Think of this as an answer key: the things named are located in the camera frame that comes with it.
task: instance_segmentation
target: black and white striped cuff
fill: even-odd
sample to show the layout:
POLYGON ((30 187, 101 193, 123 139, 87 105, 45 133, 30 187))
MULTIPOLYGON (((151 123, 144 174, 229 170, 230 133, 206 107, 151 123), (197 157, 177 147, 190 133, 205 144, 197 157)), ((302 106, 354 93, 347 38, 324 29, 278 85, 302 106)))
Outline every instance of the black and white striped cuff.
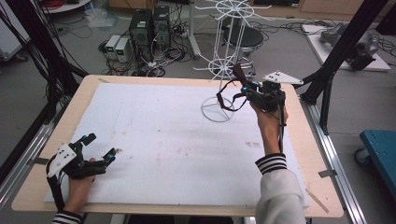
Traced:
POLYGON ((81 222, 81 216, 67 211, 59 211, 55 218, 52 220, 53 223, 62 224, 79 224, 81 222))
POLYGON ((286 156, 283 153, 274 153, 256 161, 262 175, 274 170, 287 169, 286 156))

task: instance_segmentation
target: person's left hand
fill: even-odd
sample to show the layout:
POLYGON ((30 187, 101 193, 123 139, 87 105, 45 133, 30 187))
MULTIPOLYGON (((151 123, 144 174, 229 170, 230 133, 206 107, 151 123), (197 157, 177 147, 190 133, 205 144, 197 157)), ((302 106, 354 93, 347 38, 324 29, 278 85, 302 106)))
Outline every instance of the person's left hand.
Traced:
POLYGON ((69 178, 69 200, 64 206, 64 211, 79 213, 88 200, 91 185, 95 176, 88 176, 83 179, 69 178))

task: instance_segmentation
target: white plastic mount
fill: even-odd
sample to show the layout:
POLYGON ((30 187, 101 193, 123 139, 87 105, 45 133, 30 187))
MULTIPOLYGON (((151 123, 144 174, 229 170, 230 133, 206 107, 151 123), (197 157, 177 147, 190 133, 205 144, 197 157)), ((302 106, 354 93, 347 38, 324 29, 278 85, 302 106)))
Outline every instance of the white plastic mount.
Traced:
POLYGON ((56 175, 62 168, 64 168, 67 163, 72 161, 76 157, 76 153, 73 151, 69 145, 63 143, 61 147, 58 148, 58 152, 56 153, 55 159, 49 165, 49 173, 47 177, 53 177, 56 175))
POLYGON ((267 81, 272 81, 275 83, 288 83, 288 84, 300 84, 303 85, 304 82, 301 81, 300 79, 297 79, 295 77, 291 77, 289 75, 286 75, 284 73, 281 73, 279 71, 276 71, 274 73, 268 74, 264 77, 262 77, 264 80, 267 81))

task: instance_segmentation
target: floor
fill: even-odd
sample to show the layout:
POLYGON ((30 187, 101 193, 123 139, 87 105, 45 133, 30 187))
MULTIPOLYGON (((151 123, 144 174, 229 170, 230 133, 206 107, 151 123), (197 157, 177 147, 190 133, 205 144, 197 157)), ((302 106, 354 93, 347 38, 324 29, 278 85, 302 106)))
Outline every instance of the floor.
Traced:
MULTIPOLYGON (((183 10, 182 19, 187 19, 183 10)), ((196 12, 195 33, 214 34, 216 27, 209 12, 196 12)), ((98 46, 108 40, 111 34, 122 34, 129 26, 130 16, 115 13, 117 18, 114 27, 91 28, 86 21, 78 21, 84 17, 83 10, 60 13, 53 17, 57 27, 65 27, 70 21, 76 23, 66 25, 69 32, 61 36, 62 43, 70 51, 78 63, 90 74, 102 74, 106 70, 106 60, 98 46)), ((278 27, 292 22, 286 19, 275 21, 256 20, 260 23, 278 27)), ((279 30, 276 33, 266 32, 269 39, 264 45, 250 55, 255 62, 257 76, 280 70, 297 78, 306 77, 320 68, 320 63, 308 43, 306 36, 293 31, 279 30)), ((396 38, 389 38, 396 43, 396 38)), ((208 58, 212 57, 214 36, 196 35, 201 52, 208 58)), ((383 50, 378 55, 387 63, 396 64, 395 57, 383 50)), ((165 77, 203 78, 213 77, 208 72, 193 69, 207 67, 203 59, 189 60, 185 63, 173 63, 165 67, 165 77)), ((20 62, 16 59, 2 64, 0 67, 0 163, 2 164, 12 149, 18 144, 23 134, 32 124, 35 117, 46 104, 46 82, 38 74, 32 61, 20 62)), ((306 87, 297 90, 303 93, 306 87)), ((396 203, 387 190, 383 180, 374 166, 361 168, 354 162, 354 152, 362 147, 359 133, 366 129, 395 130, 396 104, 396 68, 388 72, 352 72, 340 70, 337 72, 332 87, 332 99, 329 113, 329 132, 347 178, 361 206, 367 223, 390 224, 396 222, 396 203)), ((0 223, 49 223, 53 213, 25 213, 11 209, 13 194, 0 207, 0 223)), ((111 215, 91 214, 86 223, 109 223, 111 215)), ((178 217, 177 222, 184 223, 184 217, 178 217)), ((340 218, 315 218, 313 223, 351 223, 347 214, 340 218)))

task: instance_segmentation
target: black round stool seat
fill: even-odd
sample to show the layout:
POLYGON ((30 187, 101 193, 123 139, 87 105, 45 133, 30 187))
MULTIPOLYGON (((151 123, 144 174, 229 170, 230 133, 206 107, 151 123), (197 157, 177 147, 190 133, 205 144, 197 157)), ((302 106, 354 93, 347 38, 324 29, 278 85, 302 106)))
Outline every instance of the black round stool seat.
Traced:
MULTIPOLYGON (((233 27, 231 33, 231 39, 230 39, 231 47, 236 47, 240 30, 241 30, 240 26, 233 27)), ((229 33, 230 33, 230 28, 224 31, 224 41, 226 43, 228 41, 229 33)), ((260 31, 246 26, 245 32, 242 35, 241 46, 240 46, 241 50, 253 51, 255 49, 258 49, 262 46, 263 40, 264 37, 262 36, 262 33, 260 31)))

